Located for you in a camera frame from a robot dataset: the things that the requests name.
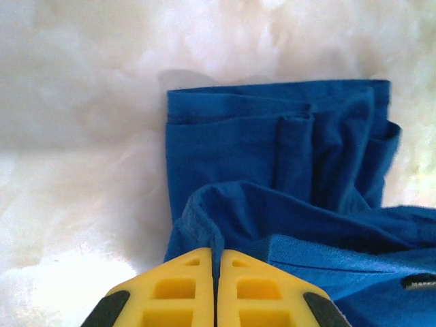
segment black rubber grip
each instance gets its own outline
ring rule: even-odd
[[[311,292],[305,293],[304,298],[320,327],[351,327],[332,301]]]
[[[102,298],[81,327],[113,327],[129,297],[128,291],[118,291]]]

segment small black tag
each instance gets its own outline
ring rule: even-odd
[[[436,275],[410,275],[401,279],[401,285],[407,291],[436,290]]]

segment blue fabric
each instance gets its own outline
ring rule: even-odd
[[[326,290],[353,326],[436,326],[436,210],[381,208],[401,129],[390,83],[323,80],[168,92],[173,231],[166,260],[198,247],[264,260]]]

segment blue shirt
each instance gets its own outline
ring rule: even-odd
[[[217,281],[236,249],[320,286],[352,326],[436,326],[436,210],[381,208],[389,99],[385,80],[168,92],[166,260],[210,247]]]

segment white fleece background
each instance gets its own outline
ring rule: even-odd
[[[436,1],[3,0],[0,59],[0,326],[161,263],[167,89],[390,79],[385,204],[436,206]]]

